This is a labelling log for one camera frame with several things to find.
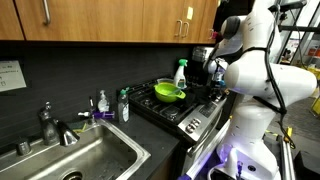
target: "oven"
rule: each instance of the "oven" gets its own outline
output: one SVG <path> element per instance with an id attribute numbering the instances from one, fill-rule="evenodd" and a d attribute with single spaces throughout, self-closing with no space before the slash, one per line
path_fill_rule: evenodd
<path id="1" fill-rule="evenodd" d="M 206 103 L 198 101 L 186 103 L 186 100 L 163 103 L 154 93 L 157 79 L 130 87 L 128 91 L 130 109 L 180 140 L 180 146 L 174 157 L 177 163 L 174 172 L 177 173 L 175 177 L 178 177 L 192 166 L 201 155 L 205 144 L 218 132 L 215 127 L 226 99 L 210 100 L 210 97 L 214 96 L 209 92 Z M 206 88 L 188 79 L 187 82 L 188 88 L 184 90 L 187 96 L 195 89 Z"/>

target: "kitchen sink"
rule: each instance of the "kitchen sink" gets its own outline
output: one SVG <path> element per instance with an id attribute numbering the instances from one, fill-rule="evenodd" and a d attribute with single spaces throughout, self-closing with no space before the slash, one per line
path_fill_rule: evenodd
<path id="1" fill-rule="evenodd" d="M 0 157 L 0 179 L 128 179 L 150 157 L 145 149 L 109 122 L 97 120 L 72 146 L 31 144 L 32 151 Z"/>

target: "countertop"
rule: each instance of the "countertop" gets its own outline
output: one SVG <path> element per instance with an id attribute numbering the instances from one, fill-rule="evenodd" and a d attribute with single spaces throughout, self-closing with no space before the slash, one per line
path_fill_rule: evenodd
<path id="1" fill-rule="evenodd" d="M 110 122 L 151 154 L 151 157 L 130 179 L 150 178 L 179 144 L 179 139 L 132 111 L 127 123 L 120 125 L 117 121 Z"/>

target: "dish soap bottle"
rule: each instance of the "dish soap bottle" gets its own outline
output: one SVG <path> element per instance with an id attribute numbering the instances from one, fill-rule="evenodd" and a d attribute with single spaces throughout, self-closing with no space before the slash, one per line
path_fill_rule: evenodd
<path id="1" fill-rule="evenodd" d="M 180 88 L 180 89 L 184 89 L 186 88 L 186 78 L 184 77 L 184 67 L 187 66 L 187 62 L 188 60 L 186 59 L 180 59 L 179 60 L 179 68 L 176 72 L 176 75 L 174 76 L 174 79 L 173 79 L 173 84 Z"/>
<path id="2" fill-rule="evenodd" d="M 129 120 L 129 98 L 127 91 L 129 88 L 122 89 L 118 97 L 119 123 L 123 124 Z"/>
<path id="3" fill-rule="evenodd" d="M 104 92 L 104 90 L 100 91 L 100 101 L 98 103 L 98 109 L 100 112 L 109 111 L 109 101 L 107 100 L 107 97 L 104 94 Z"/>

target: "black backsplash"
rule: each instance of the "black backsplash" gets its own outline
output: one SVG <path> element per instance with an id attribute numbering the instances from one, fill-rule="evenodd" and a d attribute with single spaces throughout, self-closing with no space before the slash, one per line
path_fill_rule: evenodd
<path id="1" fill-rule="evenodd" d="M 0 59 L 20 61 L 27 88 L 0 92 L 0 153 L 19 137 L 39 135 L 45 102 L 55 118 L 71 121 L 88 109 L 89 96 L 97 102 L 99 90 L 115 103 L 117 89 L 173 75 L 191 51 L 191 45 L 1 42 Z"/>

